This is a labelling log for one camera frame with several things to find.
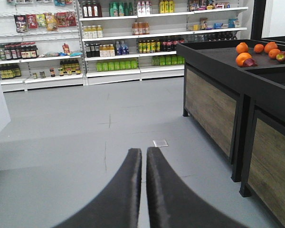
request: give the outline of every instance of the packaged food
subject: packaged food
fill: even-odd
[[[76,26],[76,16],[74,11],[67,12],[66,26]]]
[[[66,0],[54,0],[55,6],[65,6]]]
[[[57,21],[55,19],[55,16],[53,13],[44,13],[46,16],[46,22],[47,22],[47,30],[48,31],[57,31]]]
[[[39,27],[47,26],[46,16],[44,14],[37,14],[36,19]]]
[[[15,23],[16,23],[16,31],[19,33],[27,32],[27,20],[25,15],[14,15]]]
[[[56,14],[56,21],[58,27],[65,27],[67,26],[67,13],[60,12]]]
[[[38,29],[38,23],[37,23],[35,14],[27,14],[26,18],[27,18],[29,29]]]

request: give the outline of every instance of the gray floor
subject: gray floor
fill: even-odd
[[[0,228],[49,228],[107,184],[129,148],[143,151],[139,227],[149,226],[146,149],[162,152],[202,198],[251,228],[277,224],[238,193],[230,166],[190,117],[183,78],[5,93],[12,121],[0,133]]]

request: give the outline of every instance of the apple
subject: apple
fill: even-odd
[[[285,63],[285,51],[281,51],[275,58],[279,63]]]
[[[248,58],[244,61],[243,67],[256,67],[257,62],[253,58]]]

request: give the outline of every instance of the wooden panel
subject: wooden panel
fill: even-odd
[[[285,136],[256,124],[248,184],[285,226]]]
[[[229,157],[236,101],[187,70],[185,108]]]

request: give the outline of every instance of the orange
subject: orange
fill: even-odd
[[[243,66],[243,63],[246,59],[248,58],[252,58],[251,54],[247,53],[247,52],[243,52],[241,54],[239,54],[236,58],[236,63],[239,67]]]
[[[236,51],[238,54],[248,52],[249,48],[248,45],[245,42],[241,42],[240,44],[237,45]]]
[[[264,51],[266,54],[268,54],[271,49],[277,49],[277,45],[273,41],[271,41],[265,45]]]
[[[263,44],[256,44],[253,48],[254,52],[257,54],[260,54],[264,51],[264,45]]]
[[[279,49],[271,49],[268,53],[269,58],[276,59],[276,55],[279,54],[281,51]]]

